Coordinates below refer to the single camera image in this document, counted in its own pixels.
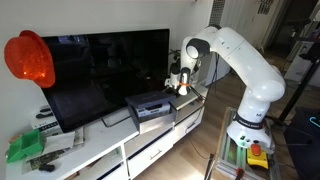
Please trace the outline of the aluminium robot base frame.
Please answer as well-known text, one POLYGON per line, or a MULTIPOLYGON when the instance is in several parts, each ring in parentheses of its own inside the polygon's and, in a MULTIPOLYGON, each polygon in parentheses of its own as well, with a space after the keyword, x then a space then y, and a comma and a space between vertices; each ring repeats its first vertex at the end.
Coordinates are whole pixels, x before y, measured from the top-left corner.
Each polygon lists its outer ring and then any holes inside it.
POLYGON ((280 167, 274 152, 263 149, 263 152, 266 153, 267 169, 258 165, 250 165, 247 149, 238 147, 228 136, 226 129, 235 114, 235 108, 226 108, 213 169, 222 177, 229 179, 235 179, 237 170, 241 168, 244 175, 240 180, 282 180, 280 167))

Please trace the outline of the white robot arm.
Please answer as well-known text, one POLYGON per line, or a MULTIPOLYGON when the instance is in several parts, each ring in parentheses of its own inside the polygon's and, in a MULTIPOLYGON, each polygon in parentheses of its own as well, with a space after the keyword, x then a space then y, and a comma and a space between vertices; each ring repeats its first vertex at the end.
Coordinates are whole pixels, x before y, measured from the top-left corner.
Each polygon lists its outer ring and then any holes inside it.
POLYGON ((170 75, 165 85, 181 95, 188 94, 197 61, 212 52, 222 57, 246 85, 239 108, 227 127, 228 136, 242 148, 258 144, 272 154, 275 144, 264 117, 270 104, 283 97, 286 84, 279 70, 233 29, 208 26, 197 35, 186 37, 181 47, 180 69, 170 75))

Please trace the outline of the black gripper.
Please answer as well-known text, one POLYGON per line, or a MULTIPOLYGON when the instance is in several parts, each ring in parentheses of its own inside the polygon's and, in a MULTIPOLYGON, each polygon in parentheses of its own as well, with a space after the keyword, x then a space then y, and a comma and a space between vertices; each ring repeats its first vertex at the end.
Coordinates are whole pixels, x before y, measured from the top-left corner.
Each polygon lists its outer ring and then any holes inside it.
POLYGON ((165 86, 173 89, 177 89, 180 82, 179 74, 170 74, 170 77, 165 80, 165 86))

